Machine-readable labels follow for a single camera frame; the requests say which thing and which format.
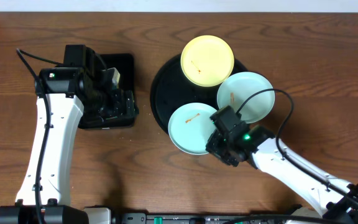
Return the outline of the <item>light green plate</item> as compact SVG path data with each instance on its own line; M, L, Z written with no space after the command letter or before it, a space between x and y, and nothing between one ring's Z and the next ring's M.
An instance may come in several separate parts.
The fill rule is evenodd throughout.
M208 154L206 144L216 130L209 117L215 112L215 108L204 103L188 103L179 107L168 122L172 143L188 154Z
M217 93L218 108L227 105L237 111L248 97L261 90L273 88L272 84L262 75L254 72L239 72L227 78ZM273 91L263 92L250 99L240 110L241 120L255 123L266 117L275 103Z

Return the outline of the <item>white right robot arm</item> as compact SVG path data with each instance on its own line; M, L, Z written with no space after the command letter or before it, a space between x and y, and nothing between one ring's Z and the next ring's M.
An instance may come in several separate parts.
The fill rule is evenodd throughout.
M358 223L358 183L339 179L288 148L271 131L236 125L231 131L217 129L206 150L229 166L248 162L269 174L306 200L323 219Z

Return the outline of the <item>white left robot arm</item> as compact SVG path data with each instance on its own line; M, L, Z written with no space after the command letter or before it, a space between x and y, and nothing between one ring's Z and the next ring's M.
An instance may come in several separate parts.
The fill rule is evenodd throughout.
M0 207L0 223L114 223L108 207L71 207L70 167L77 129L133 125L139 112L134 69L45 68L35 89L37 126L29 166L15 204Z

